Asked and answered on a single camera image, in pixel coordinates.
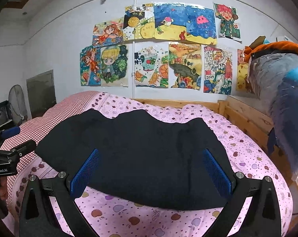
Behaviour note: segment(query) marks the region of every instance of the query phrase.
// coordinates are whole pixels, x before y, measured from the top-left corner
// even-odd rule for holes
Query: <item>red checkered fabric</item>
[[[44,138],[50,130],[61,121],[73,115],[80,114],[89,101],[99,92],[87,91],[71,95],[60,103],[46,111],[42,117],[32,119],[25,122],[20,126],[21,132],[12,138],[7,139],[1,146],[1,150],[10,150],[13,147],[33,139],[36,144]],[[17,172],[20,173],[37,155],[34,152],[21,158],[20,163],[17,165]],[[12,205],[12,188],[16,176],[8,177],[7,189],[8,199],[7,204],[9,207]]]

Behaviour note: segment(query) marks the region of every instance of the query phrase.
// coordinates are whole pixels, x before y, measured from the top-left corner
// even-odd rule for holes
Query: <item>bed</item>
[[[271,121],[267,116],[230,97],[227,101],[206,103],[131,100],[104,92],[82,92],[50,108],[43,117],[22,124],[21,133],[6,140],[1,148],[9,150],[29,139],[38,143],[56,124],[88,109],[98,110],[108,118],[141,109],[156,119],[170,123],[203,118],[225,147],[233,171],[241,171],[249,178],[262,179],[265,175],[273,178],[280,205],[282,236],[287,232],[292,217],[292,197],[288,188],[290,178],[288,172],[277,169],[286,162],[284,156],[280,155],[281,151],[276,151],[277,155],[273,153],[274,163],[264,152],[266,132],[272,128]],[[16,219],[28,178],[32,174],[39,178],[49,178],[57,172],[33,152],[23,157],[18,165],[18,175],[8,179],[7,204]],[[56,200],[51,198],[51,202],[63,231],[72,234]],[[240,228],[250,202],[251,198],[247,198],[229,234]],[[82,197],[76,199],[76,203],[96,232],[105,237],[202,236],[221,211],[221,208],[202,211],[152,208],[89,187]]]

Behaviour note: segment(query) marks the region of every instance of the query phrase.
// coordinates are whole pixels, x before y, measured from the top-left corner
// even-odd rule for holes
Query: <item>wooden bed rail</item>
[[[227,100],[218,100],[217,103],[198,102],[198,101],[172,101],[172,100],[151,100],[136,99],[142,104],[151,104],[160,107],[182,108],[187,104],[200,104],[207,107],[211,111],[218,113],[228,119],[232,124],[236,125],[240,130],[252,138],[259,147],[267,153],[268,134],[273,127],[270,117],[260,111],[248,106],[247,104],[233,98],[228,97]],[[278,147],[274,147],[274,152],[270,155],[270,159],[281,172],[287,185],[291,185],[292,172],[286,155]]]

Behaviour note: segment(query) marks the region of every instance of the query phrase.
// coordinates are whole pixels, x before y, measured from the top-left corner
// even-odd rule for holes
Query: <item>poster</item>
[[[80,75],[82,86],[100,86],[101,69],[99,66],[100,49],[85,47],[80,53]]]
[[[214,11],[200,5],[185,5],[186,40],[201,44],[217,44]]]
[[[155,3],[156,39],[185,40],[187,15],[183,3]]]
[[[248,77],[248,63],[244,61],[244,54],[242,50],[238,49],[236,91],[254,93],[251,88],[251,84],[247,82],[247,77]]]
[[[128,86],[126,45],[112,45],[101,48],[99,65],[102,86]]]
[[[221,20],[219,35],[241,41],[236,8],[214,3],[214,9],[216,17]]]
[[[176,76],[173,88],[201,87],[202,46],[200,44],[169,43],[169,66]]]
[[[155,32],[153,3],[125,7],[124,40],[153,38]]]
[[[149,46],[135,52],[136,86],[168,87],[168,52],[168,43]]]
[[[110,20],[94,25],[92,45],[104,47],[123,41],[124,18]]]
[[[231,52],[205,46],[204,65],[204,92],[230,94],[232,86]]]

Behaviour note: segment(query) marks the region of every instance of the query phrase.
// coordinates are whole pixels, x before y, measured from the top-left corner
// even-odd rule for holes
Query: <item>plastic crate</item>
[[[0,127],[12,121],[12,113],[9,108],[9,102],[0,103]]]

